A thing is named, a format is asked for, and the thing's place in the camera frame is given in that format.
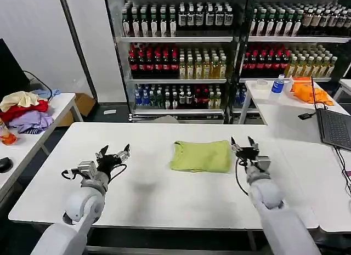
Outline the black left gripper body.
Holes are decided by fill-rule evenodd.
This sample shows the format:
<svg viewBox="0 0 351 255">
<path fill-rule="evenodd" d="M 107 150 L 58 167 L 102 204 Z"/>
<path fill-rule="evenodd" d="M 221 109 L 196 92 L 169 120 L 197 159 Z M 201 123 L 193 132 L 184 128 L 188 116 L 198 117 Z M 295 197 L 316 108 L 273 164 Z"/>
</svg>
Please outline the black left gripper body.
<svg viewBox="0 0 351 255">
<path fill-rule="evenodd" d="M 115 155 L 104 155 L 97 158 L 97 171 L 103 172 L 105 174 L 111 174 L 115 166 L 121 164 L 121 159 Z"/>
</svg>

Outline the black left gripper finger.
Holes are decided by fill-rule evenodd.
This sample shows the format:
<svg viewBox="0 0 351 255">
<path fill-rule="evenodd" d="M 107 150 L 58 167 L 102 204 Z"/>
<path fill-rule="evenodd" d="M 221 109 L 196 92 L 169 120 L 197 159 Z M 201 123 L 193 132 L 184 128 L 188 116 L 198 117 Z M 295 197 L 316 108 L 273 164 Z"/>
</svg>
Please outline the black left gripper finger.
<svg viewBox="0 0 351 255">
<path fill-rule="evenodd" d="M 97 159 L 103 158 L 106 155 L 106 152 L 108 150 L 108 145 L 106 145 L 105 147 L 101 148 L 99 152 L 97 152 L 95 154 Z"/>
<path fill-rule="evenodd" d="M 114 156 L 114 158 L 116 159 L 117 163 L 124 163 L 130 157 L 130 155 L 130 144 L 127 144 L 122 151 L 120 151 Z"/>
</svg>

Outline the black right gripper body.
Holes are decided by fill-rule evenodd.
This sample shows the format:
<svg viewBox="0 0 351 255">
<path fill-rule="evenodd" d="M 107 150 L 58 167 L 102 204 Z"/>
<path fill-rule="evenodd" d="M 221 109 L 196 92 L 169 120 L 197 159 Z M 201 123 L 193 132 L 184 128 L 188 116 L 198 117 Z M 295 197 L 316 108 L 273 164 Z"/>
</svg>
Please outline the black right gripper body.
<svg viewBox="0 0 351 255">
<path fill-rule="evenodd" d="M 238 157 L 241 161 L 253 162 L 257 159 L 259 155 L 259 149 L 256 149 L 252 146 L 246 146 L 236 149 L 236 157 Z"/>
</svg>

